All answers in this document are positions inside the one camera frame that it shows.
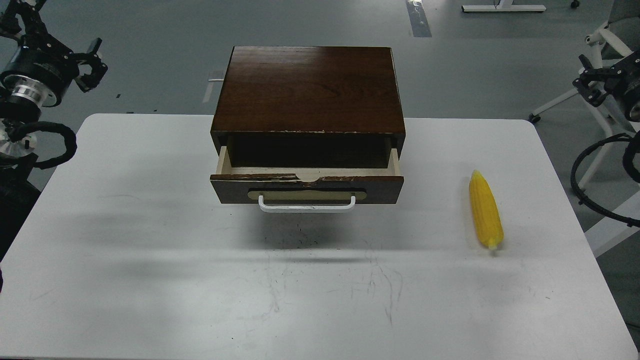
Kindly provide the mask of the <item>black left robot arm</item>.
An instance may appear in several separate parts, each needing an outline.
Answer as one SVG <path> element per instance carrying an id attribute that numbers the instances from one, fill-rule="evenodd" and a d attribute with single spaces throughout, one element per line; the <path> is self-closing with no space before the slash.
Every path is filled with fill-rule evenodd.
<path id="1" fill-rule="evenodd" d="M 77 138 L 70 127 L 41 121 L 43 108 L 57 107 L 72 82 L 82 92 L 96 88 L 108 71 L 99 48 L 101 38 L 86 52 L 71 50 L 56 39 L 41 18 L 43 0 L 9 0 L 1 12 L 1 36 L 17 43 L 17 49 L 1 71 L 1 166 L 13 167 L 34 155 L 35 132 L 62 137 L 65 151 L 37 169 L 50 169 L 68 162 L 77 151 Z"/>

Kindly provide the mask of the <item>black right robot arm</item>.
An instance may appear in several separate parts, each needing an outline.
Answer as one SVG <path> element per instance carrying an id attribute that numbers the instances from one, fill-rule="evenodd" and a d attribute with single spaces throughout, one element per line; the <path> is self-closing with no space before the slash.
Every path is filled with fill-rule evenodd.
<path id="1" fill-rule="evenodd" d="M 608 68 L 594 68 L 583 54 L 578 59 L 583 71 L 573 86 L 592 107 L 599 107 L 611 95 L 627 121 L 639 121 L 640 51 L 636 50 Z"/>

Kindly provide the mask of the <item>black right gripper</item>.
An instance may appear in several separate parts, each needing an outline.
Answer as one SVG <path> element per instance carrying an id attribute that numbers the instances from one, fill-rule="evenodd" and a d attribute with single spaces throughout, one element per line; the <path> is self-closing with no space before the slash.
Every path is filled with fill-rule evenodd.
<path id="1" fill-rule="evenodd" d="M 639 91 L 639 50 L 605 69 L 595 68 L 584 54 L 579 55 L 578 59 L 583 70 L 579 77 L 573 81 L 573 86 L 588 105 L 599 107 L 609 94 L 627 96 Z"/>

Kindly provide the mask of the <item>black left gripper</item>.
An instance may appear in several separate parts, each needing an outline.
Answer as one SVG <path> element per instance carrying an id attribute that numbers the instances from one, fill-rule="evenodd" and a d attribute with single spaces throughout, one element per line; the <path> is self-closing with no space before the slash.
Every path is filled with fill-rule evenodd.
<path id="1" fill-rule="evenodd" d="M 45 0 L 2 0 L 1 36 L 16 41 L 20 47 L 39 49 L 50 55 L 64 57 L 72 54 L 71 48 L 48 32 L 40 14 L 45 4 Z M 75 84 L 84 93 L 98 87 L 109 69 L 100 60 L 99 48 L 102 43 L 102 38 L 95 38 L 87 51 L 74 53 L 75 59 L 90 59 L 82 63 L 89 65 L 90 73 L 75 76 Z"/>

